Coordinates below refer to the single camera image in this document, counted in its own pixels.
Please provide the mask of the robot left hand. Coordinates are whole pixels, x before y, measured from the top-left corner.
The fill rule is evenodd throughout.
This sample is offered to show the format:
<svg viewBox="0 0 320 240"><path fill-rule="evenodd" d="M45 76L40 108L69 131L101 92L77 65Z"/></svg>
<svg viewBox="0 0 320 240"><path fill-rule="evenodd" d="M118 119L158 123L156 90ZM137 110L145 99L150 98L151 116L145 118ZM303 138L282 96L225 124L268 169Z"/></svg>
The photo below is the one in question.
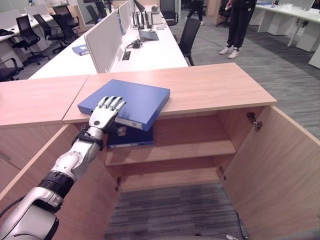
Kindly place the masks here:
<svg viewBox="0 0 320 240"><path fill-rule="evenodd" d="M104 96L90 116L88 132L94 135L110 132L119 111L126 103L122 96Z"/></svg>

